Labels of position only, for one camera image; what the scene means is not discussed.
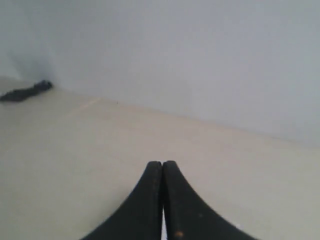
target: black object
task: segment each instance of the black object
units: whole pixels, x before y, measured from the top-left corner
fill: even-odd
[[[53,87],[52,83],[47,80],[42,80],[32,87],[15,89],[0,96],[0,102],[22,102],[30,97],[37,96],[50,90]]]
[[[83,240],[160,240],[162,165],[151,161],[119,209]]]
[[[256,240],[224,220],[192,189],[174,161],[149,162],[119,209],[83,240]]]
[[[174,161],[163,164],[164,215],[169,240],[254,240],[213,211]]]

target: floor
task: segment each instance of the floor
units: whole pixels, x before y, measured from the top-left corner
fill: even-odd
[[[0,92],[23,86],[0,80]],[[175,160],[217,212],[262,240],[320,236],[320,149],[55,89],[0,105],[0,239],[78,240],[148,161]]]

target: white surface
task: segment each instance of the white surface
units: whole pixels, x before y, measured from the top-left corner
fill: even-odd
[[[166,160],[259,239],[320,236],[319,148],[58,89],[1,104],[0,136],[3,240],[80,239]]]
[[[320,146],[318,0],[11,1],[65,88]]]

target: beige floor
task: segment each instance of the beige floor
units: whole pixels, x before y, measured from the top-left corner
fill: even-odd
[[[80,239],[166,160],[251,235],[319,239],[320,149],[58,89],[0,105],[0,239]]]

